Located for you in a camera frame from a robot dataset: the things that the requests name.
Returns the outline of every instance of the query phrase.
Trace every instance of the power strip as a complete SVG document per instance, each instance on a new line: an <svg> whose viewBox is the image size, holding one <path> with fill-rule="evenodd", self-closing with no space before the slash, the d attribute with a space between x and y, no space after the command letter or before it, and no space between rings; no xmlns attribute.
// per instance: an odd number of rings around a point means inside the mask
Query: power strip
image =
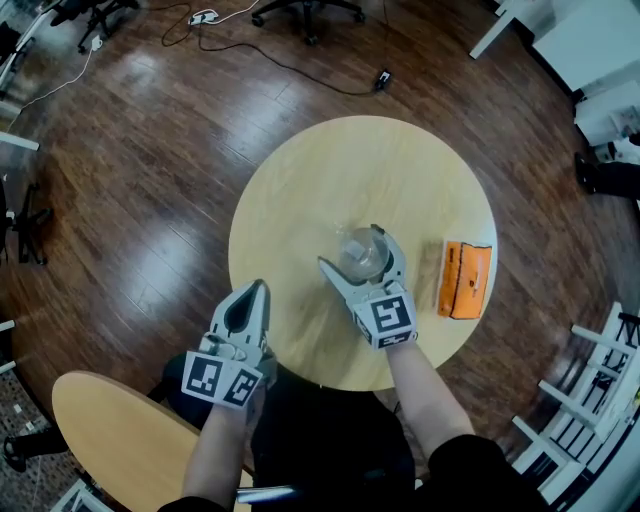
<svg viewBox="0 0 640 512"><path fill-rule="evenodd" d="M100 36L96 36L91 41L91 51L97 52L100 48L102 48L102 39L100 39Z"/></svg>
<svg viewBox="0 0 640 512"><path fill-rule="evenodd" d="M193 16L191 16L191 18L189 18L189 25L195 26L195 25L200 25L202 23L211 23L212 21L215 21L217 17L218 17L218 13L215 12L214 10L210 10L203 13L196 13Z"/></svg>

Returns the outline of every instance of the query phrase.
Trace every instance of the forearm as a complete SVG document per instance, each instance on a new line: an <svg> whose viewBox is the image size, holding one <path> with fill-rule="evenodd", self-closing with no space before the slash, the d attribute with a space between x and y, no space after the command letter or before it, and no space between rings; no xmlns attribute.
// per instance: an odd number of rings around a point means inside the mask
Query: forearm
<svg viewBox="0 0 640 512"><path fill-rule="evenodd" d="M415 343L388 348L387 357L404 417L427 459L449 439L474 433L469 416Z"/></svg>
<svg viewBox="0 0 640 512"><path fill-rule="evenodd" d="M199 496L230 510L242 473L246 409L215 405L191 454L183 496Z"/></svg>

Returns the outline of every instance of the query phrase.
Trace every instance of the white furniture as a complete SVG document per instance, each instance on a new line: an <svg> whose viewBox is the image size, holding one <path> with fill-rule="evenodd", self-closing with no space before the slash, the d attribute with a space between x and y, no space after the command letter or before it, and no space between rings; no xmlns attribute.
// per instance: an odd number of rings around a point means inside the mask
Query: white furniture
<svg viewBox="0 0 640 512"><path fill-rule="evenodd" d="M91 512L113 512L89 492L87 484L82 480L78 480L73 484L60 501L53 506L50 512L64 512L65 510L70 510L70 512L85 512L87 510Z"/></svg>
<svg viewBox="0 0 640 512"><path fill-rule="evenodd" d="M9 320L8 322L2 322L0 323L0 332L6 331L8 329L13 329L15 326L16 326L16 323L13 320ZM0 366L0 375L2 375L4 372L8 372L9 370L15 367L16 367L15 361L11 361L10 363Z"/></svg>
<svg viewBox="0 0 640 512"><path fill-rule="evenodd" d="M614 302L607 321L603 326L602 335L608 339L619 340L620 343L630 342L638 345L640 343L638 330L633 330L633 335L630 337L632 331L625 328L625 324L619 316L620 313L622 313L622 305L619 302ZM626 356L619 352L612 351L602 345L596 345L589 357L589 361L594 363L594 365L583 368L573 388L568 391L568 395L590 411L596 410L599 404L613 391L613 386L599 386L598 382L603 375L592 366L606 364L609 367L616 367L622 362L624 357ZM638 461L640 461L640 458L636 455L640 452L636 450L635 452L630 452L631 454L625 453L630 449L627 448L628 440L625 441L625 445L622 448L618 449L623 438L628 433L629 425L632 424L632 419L636 411L637 406L635 403L630 403L629 408L623 413L622 420L618 422L604 443L563 407L558 409L558 412L556 412L551 421L549 421L540 432L540 436L553 440L553 442L559 445L565 452L568 452L578 462L584 464L585 469L589 471L588 474L597 475L602 473L601 476L596 478L592 486L589 487L585 495L580 498L575 505L572 505L571 511L617 512L618 510L626 510L628 508L603 508L600 505L602 505L603 501L608 501L609 498L607 496L610 495L606 493L609 492L609 489L614 489L613 492L619 493L621 489L631 488L636 484L637 479L634 479L636 474L635 468L638 467L637 464ZM614 450L618 450L618 452L610 464L609 461L611 460L611 455ZM531 443L520 454L514 463L514 467L516 465L525 468L532 467L535 471L543 469L544 462L540 460L541 453L541 450L536 447L534 443ZM632 466L634 469L629 469L628 471L612 469L610 471L609 466L612 464L615 465L615 460L620 458L625 460L631 459L627 462L629 462L629 464L636 464ZM606 481L603 485L600 484L602 479ZM592 493L592 489L594 488L598 489L596 497L594 497L594 493ZM588 501L588 507L585 507L585 501ZM557 501L556 504L559 508L564 506L564 504L558 504Z"/></svg>
<svg viewBox="0 0 640 512"><path fill-rule="evenodd" d="M596 480L569 512L620 512L632 510L640 496L640 422L633 425Z"/></svg>
<svg viewBox="0 0 640 512"><path fill-rule="evenodd" d="M20 110L21 110L20 108L16 107L15 105L12 105L11 103L7 103L6 101L0 101L0 108L13 114L14 116L17 116L18 114L20 114ZM38 151L38 148L40 147L40 144L38 144L37 142L34 142L29 139L24 139L22 137L16 137L15 135L11 135L10 133L7 133L7 132L0 132L0 141L8 142L9 144L13 144L14 146L20 146L22 148L31 149L33 151Z"/></svg>
<svg viewBox="0 0 640 512"><path fill-rule="evenodd" d="M638 80L629 80L580 101L576 104L574 120L574 124L580 128L590 146L603 145L603 148L607 148L606 144L611 141L620 141L618 145L627 146L627 151L619 151L616 147L616 153L623 153L622 160L630 163L636 163L633 161L634 158L639 159L637 155L640 154L640 148L621 141L624 139L623 134L628 136L640 132Z"/></svg>
<svg viewBox="0 0 640 512"><path fill-rule="evenodd" d="M505 0L496 10L496 14L500 16L500 18L498 18L498 21L495 22L484 37L478 41L478 44L475 45L469 55L477 59L480 54L487 49L487 46L498 37L498 34L523 11L526 5L524 0Z"/></svg>
<svg viewBox="0 0 640 512"><path fill-rule="evenodd" d="M538 456L545 453L558 466L538 487L542 497L547 503L551 504L580 476L580 473L584 470L584 464L575 460L544 434L536 433L520 417L514 416L511 421L531 439L532 449L538 453ZM520 474L529 468L528 465L519 462L519 460L516 460L513 467Z"/></svg>
<svg viewBox="0 0 640 512"><path fill-rule="evenodd" d="M13 52L4 63L4 68L2 70L2 73L0 73L0 87L6 80L7 76L9 76L9 71L11 70L11 66L13 65L13 61L20 53L20 50L22 50L22 48L33 37L33 34L35 34L38 27L51 16L53 16L53 11L48 11L44 14L40 14L35 20L33 20L33 23L31 23L27 31L20 37L20 40L16 45L15 52ZM19 107L16 107L15 105L12 105L5 101L0 101L0 108L10 112L14 116L19 115L21 111ZM22 148L31 149L33 151L38 151L38 148L40 147L40 144L38 144L37 142L22 137L16 137L15 135L11 135L10 133L2 131L0 131L0 142L7 142L9 144L13 144L14 146L20 146Z"/></svg>
<svg viewBox="0 0 640 512"><path fill-rule="evenodd" d="M568 13L562 4L571 4ZM572 91L640 59L636 0L556 1L550 14L553 22L534 30L533 48Z"/></svg>
<svg viewBox="0 0 640 512"><path fill-rule="evenodd" d="M558 391L544 380L540 381L538 386L558 400L567 412L591 430L598 439L604 442L618 421L622 419L624 412L638 392L638 387L640 386L640 352L623 342L614 341L602 334L597 334L577 325L571 328L571 332L597 345L607 347L627 356L627 361L620 372L594 362L591 359L587 362L589 367L614 380L604 403L600 409L594 413L584 407L580 401Z"/></svg>

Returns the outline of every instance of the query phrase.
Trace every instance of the dark hardwood floor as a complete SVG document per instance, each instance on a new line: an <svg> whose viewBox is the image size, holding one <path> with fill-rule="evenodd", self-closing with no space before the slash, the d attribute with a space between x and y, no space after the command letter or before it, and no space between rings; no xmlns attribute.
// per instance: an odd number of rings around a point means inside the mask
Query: dark hardwood floor
<svg viewBox="0 0 640 512"><path fill-rule="evenodd" d="M9 203L17 208L37 179L37 205L53 207L55 218L44 232L46 268L18 265L10 239L0 312L17 321L13 353L45 407L70 370L148 392L171 356L196 347L230 289L227 240L252 173L294 134L340 116L394 117L434 133L486 191L499 233L493 296L440 368L480 434L507 439L514 414L536 415L538 380L566 380L586 347L572 340L572 322L602 328L615 300L637 312L634 207L579 189L572 158L583 144L570 101L514 30L474 61L467 53L495 19L488 4L386 3L388 36L380 0L364 2L364 25L319 10L315 48L288 13L266 15L261 29L248 16L202 29L203 45L252 42L352 91L368 90L387 67L394 76L385 93L341 95L249 48L204 53L197 31L165 48L160 38L181 9L140 10L124 16L78 82L20 116L12 132L42 147L0 148ZM84 23L44 28L9 98L24 103L75 77L86 59L75 51Z"/></svg>

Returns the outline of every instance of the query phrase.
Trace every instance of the orange bag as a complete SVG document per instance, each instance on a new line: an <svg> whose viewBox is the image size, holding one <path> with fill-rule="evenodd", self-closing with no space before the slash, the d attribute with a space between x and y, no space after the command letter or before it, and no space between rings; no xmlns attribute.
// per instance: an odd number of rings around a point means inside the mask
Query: orange bag
<svg viewBox="0 0 640 512"><path fill-rule="evenodd" d="M438 314L457 320L480 318L489 280L491 247L446 242Z"/></svg>

